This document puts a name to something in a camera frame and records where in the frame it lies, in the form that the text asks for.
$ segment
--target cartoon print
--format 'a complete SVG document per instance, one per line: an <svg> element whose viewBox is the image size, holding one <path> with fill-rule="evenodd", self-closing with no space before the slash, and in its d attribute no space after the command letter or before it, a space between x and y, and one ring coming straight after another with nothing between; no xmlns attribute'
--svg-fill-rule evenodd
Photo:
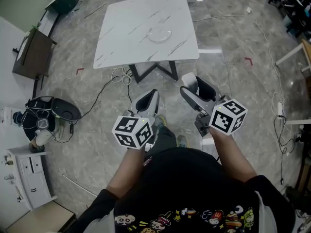
<svg viewBox="0 0 311 233"><path fill-rule="evenodd" d="M196 211L195 210L193 210L193 209L188 209L188 208L184 208L182 211L181 211L181 215L185 215L185 214L187 214L187 215L193 215L193 214L196 214Z"/></svg>
<svg viewBox="0 0 311 233"><path fill-rule="evenodd" d="M249 230L252 229L252 226L254 225L254 213L253 208L248 208L248 211L245 212L245 214L241 217L243 219L243 229L249 228Z"/></svg>
<svg viewBox="0 0 311 233"><path fill-rule="evenodd" d="M150 224L150 228L154 229L156 231L162 231L162 230L165 229L165 226L163 224L159 223L159 222L153 221Z"/></svg>
<svg viewBox="0 0 311 233"><path fill-rule="evenodd" d="M174 217L174 220L175 220L176 222L179 222L179 221L180 221L180 215L176 215L176 216Z"/></svg>
<svg viewBox="0 0 311 233"><path fill-rule="evenodd" d="M168 219L172 212L168 212L165 215L160 215L157 220L152 220L150 223L150 228L156 232L162 231L165 229L165 226L170 226L171 221Z"/></svg>
<svg viewBox="0 0 311 233"><path fill-rule="evenodd" d="M156 232L150 228L145 228L140 233L156 233Z"/></svg>
<svg viewBox="0 0 311 233"><path fill-rule="evenodd" d="M222 210L216 210L210 217L208 222L213 225L213 228L215 228L219 224L220 220L222 220L223 213L224 212Z"/></svg>
<svg viewBox="0 0 311 233"><path fill-rule="evenodd" d="M235 233L236 229L242 226L242 223L239 220L238 215L231 211L225 220L225 224L228 227L228 233Z"/></svg>
<svg viewBox="0 0 311 233"><path fill-rule="evenodd" d="M135 225L131 225L130 227L127 228L129 231L136 230L137 227Z"/></svg>
<svg viewBox="0 0 311 233"><path fill-rule="evenodd" d="M203 214L201 215L201 218L202 218L203 220L205 220L205 222L208 222L206 219L207 219L208 216L210 216L210 215L212 215L212 214L213 214L213 213L212 213L210 210L206 210L206 211L204 211Z"/></svg>
<svg viewBox="0 0 311 233"><path fill-rule="evenodd" d="M143 222L143 221L139 222L139 226L146 227L147 225L148 225L148 223L146 223L146 222Z"/></svg>
<svg viewBox="0 0 311 233"><path fill-rule="evenodd" d="M242 206L238 205L234 208L234 211L237 215L241 214L244 210L242 208Z"/></svg>
<svg viewBox="0 0 311 233"><path fill-rule="evenodd" d="M130 226L132 222L135 221L135 217L133 215L122 215L122 216L116 216L115 217L115 223L118 226Z"/></svg>

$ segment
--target black shirt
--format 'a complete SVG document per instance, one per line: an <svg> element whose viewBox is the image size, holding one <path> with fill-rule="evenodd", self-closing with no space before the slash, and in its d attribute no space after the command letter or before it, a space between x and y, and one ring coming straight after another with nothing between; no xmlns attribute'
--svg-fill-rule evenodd
<svg viewBox="0 0 311 233"><path fill-rule="evenodd" d="M103 190L70 232L83 232L113 208L118 233L258 232L255 191L271 208L277 231L292 232L294 210L264 176L243 183L230 178L209 154L170 149L146 160L141 179L120 200Z"/></svg>
<svg viewBox="0 0 311 233"><path fill-rule="evenodd" d="M24 121L22 122L23 124L23 128L24 128L24 132L27 136L27 138L31 141L35 138L35 132L36 130L38 130L38 127L36 126L38 121L38 118L31 115L30 113L27 113ZM55 117L52 115L52 113L50 113L50 115L48 116L48 121L49 121L49 131L53 132L55 130Z"/></svg>

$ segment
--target cabinet drawer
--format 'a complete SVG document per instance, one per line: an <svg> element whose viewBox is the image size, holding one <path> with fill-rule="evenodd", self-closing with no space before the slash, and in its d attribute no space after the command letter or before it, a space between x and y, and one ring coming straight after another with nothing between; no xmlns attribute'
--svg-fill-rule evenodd
<svg viewBox="0 0 311 233"><path fill-rule="evenodd" d="M32 168L30 164L30 158L20 159L21 169L24 175L32 174Z"/></svg>
<svg viewBox="0 0 311 233"><path fill-rule="evenodd" d="M26 182L34 208L47 203L51 199L43 172L28 175Z"/></svg>
<svg viewBox="0 0 311 233"><path fill-rule="evenodd" d="M34 173L39 173L42 171L41 156L31 157L31 162L33 164Z"/></svg>

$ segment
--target red tape mark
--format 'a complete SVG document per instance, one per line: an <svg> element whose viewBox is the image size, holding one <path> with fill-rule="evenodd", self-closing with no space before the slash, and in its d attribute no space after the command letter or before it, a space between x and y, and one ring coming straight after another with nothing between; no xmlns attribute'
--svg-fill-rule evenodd
<svg viewBox="0 0 311 233"><path fill-rule="evenodd" d="M245 60L249 60L250 63L251 63L251 66L253 66L253 62L252 62L252 59L251 59L251 58L246 58L246 57L245 57Z"/></svg>
<svg viewBox="0 0 311 233"><path fill-rule="evenodd" d="M83 70L84 70L84 68L78 68L76 75L78 74L79 71L83 71Z"/></svg>

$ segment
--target white cube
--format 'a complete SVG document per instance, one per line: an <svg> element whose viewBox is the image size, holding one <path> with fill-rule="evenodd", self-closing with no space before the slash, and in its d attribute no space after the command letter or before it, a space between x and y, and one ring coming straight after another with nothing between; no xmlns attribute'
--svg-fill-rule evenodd
<svg viewBox="0 0 311 233"><path fill-rule="evenodd" d="M153 135L148 118L118 116L112 133L121 146L140 149Z"/></svg>
<svg viewBox="0 0 311 233"><path fill-rule="evenodd" d="M235 99L214 107L209 125L226 135L230 135L241 127L247 109Z"/></svg>

